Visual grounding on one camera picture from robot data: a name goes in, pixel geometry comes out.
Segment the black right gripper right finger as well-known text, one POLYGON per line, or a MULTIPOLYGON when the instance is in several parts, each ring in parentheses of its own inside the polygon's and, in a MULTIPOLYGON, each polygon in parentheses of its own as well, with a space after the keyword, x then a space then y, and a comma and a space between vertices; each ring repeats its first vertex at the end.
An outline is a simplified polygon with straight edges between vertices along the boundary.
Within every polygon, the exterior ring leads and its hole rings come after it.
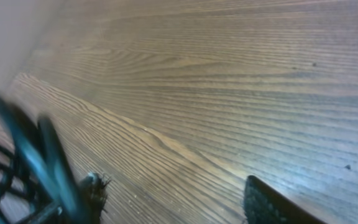
POLYGON ((254 175, 246 179, 243 206, 248 224, 324 224, 254 175))

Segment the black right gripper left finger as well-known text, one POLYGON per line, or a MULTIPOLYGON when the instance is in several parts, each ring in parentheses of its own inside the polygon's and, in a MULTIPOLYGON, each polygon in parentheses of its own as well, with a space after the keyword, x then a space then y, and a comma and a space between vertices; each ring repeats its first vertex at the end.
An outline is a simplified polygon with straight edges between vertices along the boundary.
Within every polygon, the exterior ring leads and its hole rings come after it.
POLYGON ((77 182, 72 173, 56 174, 62 211, 57 212, 52 223, 100 223, 107 201, 107 182, 91 172, 77 182))

